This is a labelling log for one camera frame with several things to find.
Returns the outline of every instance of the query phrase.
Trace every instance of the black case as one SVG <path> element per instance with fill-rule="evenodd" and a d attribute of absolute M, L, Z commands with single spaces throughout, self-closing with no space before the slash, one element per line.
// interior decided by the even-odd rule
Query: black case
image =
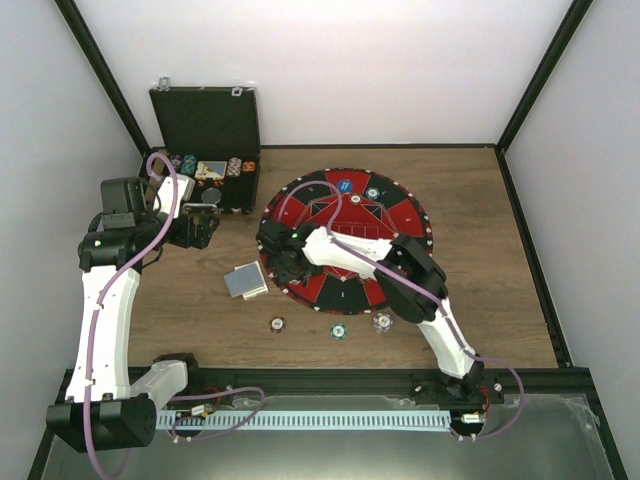
<path fill-rule="evenodd" d="M 256 203 L 260 176 L 260 133 L 256 92 L 243 87 L 158 87 L 149 91 L 169 157 L 192 155 L 200 162 L 226 162 L 224 178 L 196 179 L 189 202 L 217 188 L 218 207 L 226 213 L 249 213 Z M 238 161 L 242 161 L 240 173 Z M 195 177 L 189 169 L 182 172 Z"/>

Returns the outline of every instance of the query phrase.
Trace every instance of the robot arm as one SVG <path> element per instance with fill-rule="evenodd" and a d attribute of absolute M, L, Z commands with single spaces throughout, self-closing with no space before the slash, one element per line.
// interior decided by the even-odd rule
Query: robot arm
<path fill-rule="evenodd" d="M 484 365 L 465 353 L 473 355 L 476 352 L 465 340 L 451 311 L 444 285 L 446 275 L 420 244 L 408 235 L 400 235 L 394 240 L 331 235 L 361 256 L 431 292 L 442 302 L 442 309 L 429 298 L 338 246 L 325 227 L 302 224 L 294 231 L 279 222 L 267 220 L 260 226 L 257 239 L 269 253 L 275 253 L 272 256 L 275 260 L 269 266 L 278 282 L 286 283 L 319 273 L 325 265 L 377 280 L 390 308 L 404 320 L 416 324 L 426 338 L 436 355 L 438 368 L 444 374 L 447 390 L 461 401 L 475 394 Z"/>
<path fill-rule="evenodd" d="M 178 198 L 188 200 L 193 179 L 177 175 Z M 93 224 L 78 247 L 83 270 L 84 312 L 78 357 L 65 393 L 65 403 L 50 406 L 47 425 L 78 451 L 85 451 L 80 411 L 85 397 L 87 346 L 91 317 L 107 281 L 138 252 L 151 243 L 170 212 L 173 180 L 161 183 L 153 209 L 144 199 L 139 178 L 107 180 L 101 185 L 103 230 Z M 213 205 L 183 204 L 162 243 L 205 248 L 219 220 Z M 155 412 L 187 384 L 197 364 L 193 355 L 160 357 L 151 370 L 130 385 L 127 354 L 133 301 L 140 283 L 142 261 L 125 271 L 109 290 L 96 324 L 92 372 L 92 426 L 96 449 L 125 448 L 148 444 L 155 431 Z"/>

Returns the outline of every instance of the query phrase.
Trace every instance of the white wall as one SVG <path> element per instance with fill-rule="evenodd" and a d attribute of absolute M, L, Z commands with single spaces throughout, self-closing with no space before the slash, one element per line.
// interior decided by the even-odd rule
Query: white wall
<path fill-rule="evenodd" d="M 571 353 L 640 478 L 640 3 L 594 2 L 508 152 Z"/>
<path fill-rule="evenodd" d="M 264 144 L 496 142 L 570 0 L 79 0 L 147 140 L 148 89 L 256 85 Z"/>
<path fill-rule="evenodd" d="M 0 477 L 26 478 L 82 319 L 100 181 L 140 159 L 53 1 L 0 15 Z"/>

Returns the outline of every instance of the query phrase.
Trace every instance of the wooden tabletop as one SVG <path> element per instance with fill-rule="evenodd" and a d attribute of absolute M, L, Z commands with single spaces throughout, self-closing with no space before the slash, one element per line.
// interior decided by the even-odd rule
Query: wooden tabletop
<path fill-rule="evenodd" d="M 201 366 L 436 368 L 413 324 L 378 334 L 372 315 L 315 312 L 269 281 L 269 293 L 231 298 L 223 276 L 258 259 L 262 209 L 296 177 L 330 167 L 366 168 L 408 188 L 429 215 L 434 259 L 448 276 L 455 318 L 479 353 L 516 367 L 556 367 L 524 250 L 491 149 L 265 149 L 256 211 L 223 216 L 205 250 L 165 246 L 136 295 L 129 364 L 192 352 Z M 274 316 L 286 328 L 269 330 Z M 347 326 L 336 340 L 333 324 Z"/>

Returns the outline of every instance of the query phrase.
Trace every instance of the red and black mat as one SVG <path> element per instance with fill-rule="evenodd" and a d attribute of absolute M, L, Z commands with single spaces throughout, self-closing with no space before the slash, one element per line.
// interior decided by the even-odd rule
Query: red and black mat
<path fill-rule="evenodd" d="M 312 180 L 332 183 L 342 192 L 342 209 L 333 223 L 333 231 L 387 239 L 406 233 L 431 253 L 431 224 L 418 200 L 398 182 L 370 170 L 332 168 L 297 178 L 276 194 L 262 218 L 277 218 L 288 192 Z M 304 222 L 326 225 L 337 206 L 336 196 L 329 187 L 310 185 L 293 194 L 280 221 L 289 227 Z M 261 254 L 260 258 L 273 278 L 267 268 L 267 254 Z M 310 277 L 306 282 L 278 286 L 291 298 L 321 312 L 355 315 L 387 306 L 378 282 L 364 280 L 354 272 L 335 267 L 324 267 L 322 274 Z"/>

